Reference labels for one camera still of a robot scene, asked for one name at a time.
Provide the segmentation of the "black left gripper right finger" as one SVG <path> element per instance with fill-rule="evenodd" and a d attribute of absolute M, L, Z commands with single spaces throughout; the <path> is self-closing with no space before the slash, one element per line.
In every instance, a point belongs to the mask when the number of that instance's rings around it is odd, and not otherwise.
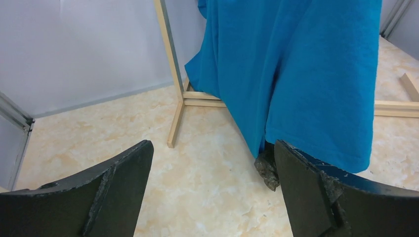
<path fill-rule="evenodd" d="M 295 237 L 416 237 L 417 191 L 341 170 L 284 141 L 275 161 Z"/>

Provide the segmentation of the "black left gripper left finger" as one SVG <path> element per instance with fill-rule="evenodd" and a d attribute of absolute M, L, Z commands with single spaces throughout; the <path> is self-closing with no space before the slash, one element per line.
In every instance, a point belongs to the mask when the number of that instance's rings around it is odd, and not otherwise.
<path fill-rule="evenodd" d="M 0 195 L 3 237 L 131 237 L 154 147 L 143 140 L 66 178 Z"/>

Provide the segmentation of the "dark translucent trash bag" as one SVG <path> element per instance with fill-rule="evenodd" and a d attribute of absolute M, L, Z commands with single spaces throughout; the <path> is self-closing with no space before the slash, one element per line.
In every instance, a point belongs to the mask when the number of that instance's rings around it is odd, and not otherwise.
<path fill-rule="evenodd" d="M 277 166 L 274 157 L 274 145 L 265 142 L 264 149 L 254 161 L 254 166 L 265 185 L 273 192 L 280 186 Z"/>

